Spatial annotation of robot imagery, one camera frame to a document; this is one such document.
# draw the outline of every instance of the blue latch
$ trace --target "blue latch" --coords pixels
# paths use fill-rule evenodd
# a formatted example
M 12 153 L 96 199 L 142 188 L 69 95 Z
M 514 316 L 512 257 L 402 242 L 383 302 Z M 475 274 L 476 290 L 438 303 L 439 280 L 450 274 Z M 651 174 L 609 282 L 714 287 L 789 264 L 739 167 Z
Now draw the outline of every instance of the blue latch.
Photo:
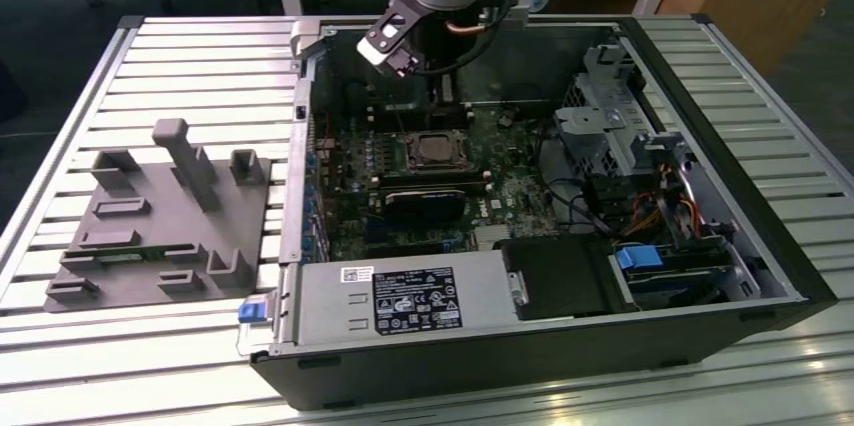
M 267 321 L 267 303 L 243 303 L 238 312 L 242 323 L 262 323 Z
M 663 264 L 655 246 L 626 246 L 617 252 L 617 262 L 619 269 L 654 268 Z

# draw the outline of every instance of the green circuit board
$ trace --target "green circuit board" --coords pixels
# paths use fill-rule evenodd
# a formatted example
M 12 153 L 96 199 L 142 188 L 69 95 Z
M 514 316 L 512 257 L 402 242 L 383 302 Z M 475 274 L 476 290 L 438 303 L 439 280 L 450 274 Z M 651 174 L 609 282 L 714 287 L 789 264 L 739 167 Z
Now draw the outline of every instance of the green circuit board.
M 510 237 L 557 233 L 557 218 L 530 160 L 533 125 L 521 121 L 499 126 L 500 107 L 479 107 L 472 111 L 474 121 L 459 135 L 464 137 L 467 160 L 478 170 L 490 171 L 492 186 L 484 195 L 467 196 L 458 220 L 427 227 L 388 226 L 379 211 L 382 195 L 370 188 L 378 172 L 387 176 L 410 174 L 406 134 L 371 133 L 355 121 L 339 128 L 338 157 L 330 158 L 324 187 L 332 218 L 328 231 L 332 260 L 366 259 L 371 251 L 394 252 L 396 247 L 415 254 L 420 245 L 442 253 L 475 251 L 472 233 L 479 226 L 506 225 Z

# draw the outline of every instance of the power supply label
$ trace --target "power supply label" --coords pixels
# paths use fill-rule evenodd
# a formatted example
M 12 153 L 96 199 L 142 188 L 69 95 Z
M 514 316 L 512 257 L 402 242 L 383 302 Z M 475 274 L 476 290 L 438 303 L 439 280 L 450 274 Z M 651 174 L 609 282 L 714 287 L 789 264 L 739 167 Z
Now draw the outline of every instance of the power supply label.
M 374 275 L 375 328 L 382 335 L 463 327 L 452 268 Z

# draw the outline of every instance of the floor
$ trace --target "floor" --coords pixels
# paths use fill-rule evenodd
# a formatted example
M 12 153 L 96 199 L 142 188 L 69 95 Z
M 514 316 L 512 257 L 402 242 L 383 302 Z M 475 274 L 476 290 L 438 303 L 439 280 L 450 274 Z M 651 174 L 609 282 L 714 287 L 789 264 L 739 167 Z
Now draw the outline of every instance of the floor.
M 53 136 L 124 15 L 163 15 L 160 0 L 0 0 L 0 64 L 28 107 L 0 122 L 0 229 L 15 211 Z M 382 11 L 384 0 L 304 0 L 307 13 L 355 14 L 354 5 Z M 276 0 L 171 0 L 179 16 L 280 14 Z M 854 170 L 854 0 L 831 0 L 791 51 L 771 85 Z M 0 117 L 4 105 L 0 101 Z

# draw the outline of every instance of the slotted metal surface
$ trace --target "slotted metal surface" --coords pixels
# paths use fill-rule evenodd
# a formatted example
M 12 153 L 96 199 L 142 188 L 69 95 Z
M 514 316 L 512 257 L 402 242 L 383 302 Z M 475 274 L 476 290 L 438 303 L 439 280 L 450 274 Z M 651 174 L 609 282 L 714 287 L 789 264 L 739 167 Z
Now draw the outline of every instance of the slotted metal surface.
M 238 355 L 239 300 L 51 315 L 59 255 L 95 181 L 98 149 L 168 160 L 148 127 L 183 113 L 208 156 L 255 148 L 276 162 L 259 290 L 274 287 L 295 77 L 290 21 L 152 18 L 115 44 L 36 216 L 0 276 L 0 424 L 835 424 L 854 405 L 854 202 L 849 178 L 798 129 L 733 52 L 686 18 L 643 21 L 838 306 L 757 335 L 702 364 L 431 398 L 355 411 L 292 410 Z M 240 62 L 247 69 L 240 69 Z M 661 100 L 662 121 L 673 127 Z M 569 358 L 583 361 L 583 358 Z M 390 387 L 402 387 L 396 378 Z

